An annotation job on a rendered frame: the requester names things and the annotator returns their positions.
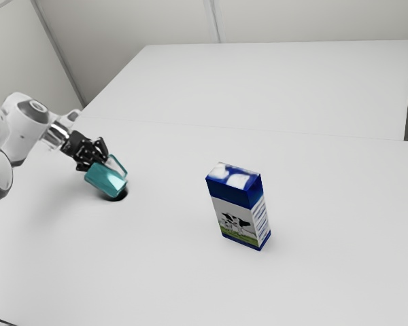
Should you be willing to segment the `blue white milk carton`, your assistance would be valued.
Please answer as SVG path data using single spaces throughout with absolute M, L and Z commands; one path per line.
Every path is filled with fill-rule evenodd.
M 205 180 L 223 237 L 261 251 L 271 236 L 261 175 L 219 162 Z

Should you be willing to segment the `teal faceted mug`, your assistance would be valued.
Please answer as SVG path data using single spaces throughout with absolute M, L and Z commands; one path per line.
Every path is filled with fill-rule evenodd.
M 127 170 L 113 154 L 105 163 L 95 162 L 84 174 L 84 180 L 110 198 L 117 198 L 126 188 Z

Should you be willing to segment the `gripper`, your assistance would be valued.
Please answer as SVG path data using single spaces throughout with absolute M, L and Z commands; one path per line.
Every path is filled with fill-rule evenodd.
M 75 169 L 81 172 L 86 172 L 94 161 L 106 162 L 109 155 L 107 145 L 102 137 L 92 141 L 76 130 L 61 146 L 61 151 L 76 161 Z

